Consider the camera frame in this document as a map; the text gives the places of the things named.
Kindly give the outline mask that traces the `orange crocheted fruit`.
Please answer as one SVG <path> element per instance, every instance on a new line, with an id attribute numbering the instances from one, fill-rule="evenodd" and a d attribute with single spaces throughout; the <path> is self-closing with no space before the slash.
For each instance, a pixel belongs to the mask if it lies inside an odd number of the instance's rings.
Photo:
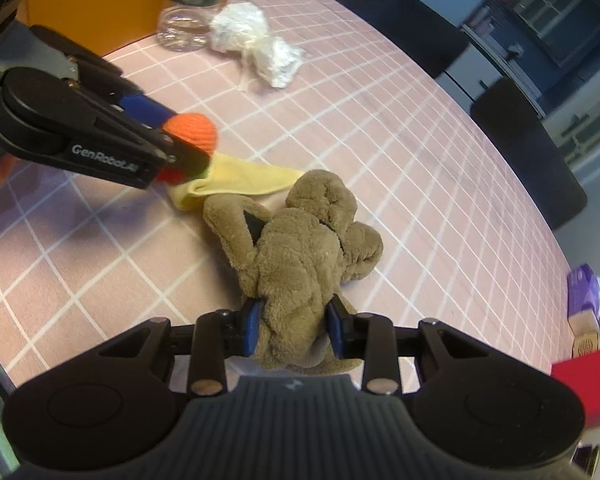
<path id="1" fill-rule="evenodd" d="M 203 114 L 186 113 L 170 117 L 162 126 L 173 141 L 170 162 L 163 167 L 156 180 L 178 185 L 202 178 L 218 145 L 218 130 Z"/>

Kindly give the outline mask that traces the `yellow microfibre cloth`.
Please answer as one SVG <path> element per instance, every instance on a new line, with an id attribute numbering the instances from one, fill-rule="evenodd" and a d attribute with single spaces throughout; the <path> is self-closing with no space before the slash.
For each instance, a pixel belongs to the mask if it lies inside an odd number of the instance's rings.
<path id="1" fill-rule="evenodd" d="M 213 195 L 265 196 L 282 192 L 303 175 L 301 170 L 247 162 L 218 153 L 202 177 L 169 185 L 168 194 L 176 209 L 188 211 Z"/>

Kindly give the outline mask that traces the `brown plush towel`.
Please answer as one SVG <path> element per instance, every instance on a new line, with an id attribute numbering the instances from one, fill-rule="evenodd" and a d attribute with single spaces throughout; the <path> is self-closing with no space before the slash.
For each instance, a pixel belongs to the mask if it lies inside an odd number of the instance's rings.
<path id="1" fill-rule="evenodd" d="M 239 288 L 260 301 L 253 359 L 266 370 L 339 375 L 360 365 L 337 359 L 325 308 L 341 287 L 362 280 L 384 251 L 380 234 L 355 219 L 358 203 L 343 180 L 311 170 L 272 211 L 248 196 L 220 194 L 204 202 L 202 218 L 219 237 Z"/>

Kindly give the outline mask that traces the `clear plastic bag with white cloth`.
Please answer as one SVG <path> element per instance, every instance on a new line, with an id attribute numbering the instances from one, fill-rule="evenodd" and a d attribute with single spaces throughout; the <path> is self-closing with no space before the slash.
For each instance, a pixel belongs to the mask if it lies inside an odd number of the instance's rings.
<path id="1" fill-rule="evenodd" d="M 250 68 L 270 87 L 286 88 L 306 59 L 303 49 L 272 32 L 264 11 L 250 1 L 230 3 L 212 18 L 209 44 L 216 52 L 240 54 L 243 89 Z"/>

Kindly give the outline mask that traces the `white box with orange rim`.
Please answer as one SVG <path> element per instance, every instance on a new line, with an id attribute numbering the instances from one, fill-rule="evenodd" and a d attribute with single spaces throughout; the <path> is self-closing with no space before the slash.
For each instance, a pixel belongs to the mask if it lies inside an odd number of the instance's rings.
<path id="1" fill-rule="evenodd" d="M 23 0 L 17 18 L 107 55 L 153 35 L 166 0 Z"/>

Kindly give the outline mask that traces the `pink checkered tablecloth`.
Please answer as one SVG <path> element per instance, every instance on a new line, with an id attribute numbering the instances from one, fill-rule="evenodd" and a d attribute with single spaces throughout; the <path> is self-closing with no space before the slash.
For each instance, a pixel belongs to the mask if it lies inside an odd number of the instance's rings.
<path id="1" fill-rule="evenodd" d="M 568 263 L 482 131 L 423 70 L 332 0 L 250 0 L 306 51 L 284 90 L 209 50 L 145 38 L 110 60 L 152 98 L 207 115 L 218 150 L 338 174 L 380 263 L 344 296 L 403 326 L 440 318 L 549 370 L 569 356 Z M 239 304 L 234 273 L 198 211 L 166 190 L 21 164 L 0 188 L 0 361 L 14 382 L 138 322 L 175 324 Z"/>

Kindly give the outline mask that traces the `small wooden speaker box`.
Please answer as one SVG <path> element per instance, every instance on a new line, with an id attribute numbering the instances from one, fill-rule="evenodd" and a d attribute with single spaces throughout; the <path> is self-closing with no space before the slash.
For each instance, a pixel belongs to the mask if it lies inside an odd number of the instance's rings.
<path id="1" fill-rule="evenodd" d="M 568 323 L 573 333 L 574 358 L 587 356 L 600 348 L 600 323 L 593 310 L 585 309 L 570 315 Z"/>

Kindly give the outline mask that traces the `purple tissue pack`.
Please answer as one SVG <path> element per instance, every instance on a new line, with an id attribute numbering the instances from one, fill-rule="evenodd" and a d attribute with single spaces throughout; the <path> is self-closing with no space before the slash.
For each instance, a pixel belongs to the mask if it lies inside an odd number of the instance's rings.
<path id="1" fill-rule="evenodd" d="M 600 277 L 583 263 L 567 275 L 567 320 L 574 336 L 600 332 Z"/>

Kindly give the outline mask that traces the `black chair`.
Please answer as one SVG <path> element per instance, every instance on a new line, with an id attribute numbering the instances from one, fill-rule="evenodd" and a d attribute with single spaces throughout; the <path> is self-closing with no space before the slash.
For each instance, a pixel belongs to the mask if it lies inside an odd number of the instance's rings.
<path id="1" fill-rule="evenodd" d="M 491 84 L 471 105 L 470 117 L 513 169 L 552 230 L 580 214 L 588 196 L 515 81 L 503 77 Z"/>
<path id="2" fill-rule="evenodd" d="M 336 0 L 438 78 L 469 46 L 468 36 L 420 0 Z"/>

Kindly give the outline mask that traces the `red box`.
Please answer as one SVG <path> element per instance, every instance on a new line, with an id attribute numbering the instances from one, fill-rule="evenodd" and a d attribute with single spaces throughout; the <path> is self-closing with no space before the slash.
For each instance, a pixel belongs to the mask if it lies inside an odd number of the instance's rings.
<path id="1" fill-rule="evenodd" d="M 600 426 L 600 350 L 552 365 L 550 376 L 573 390 L 584 406 L 585 427 Z"/>

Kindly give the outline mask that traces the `white cabinet with glass doors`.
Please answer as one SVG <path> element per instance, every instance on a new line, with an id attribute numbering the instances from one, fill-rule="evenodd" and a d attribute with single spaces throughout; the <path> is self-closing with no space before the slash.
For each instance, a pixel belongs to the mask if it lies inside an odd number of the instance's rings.
<path id="1" fill-rule="evenodd" d="M 482 0 L 464 27 L 530 86 L 545 114 L 600 71 L 600 0 Z"/>

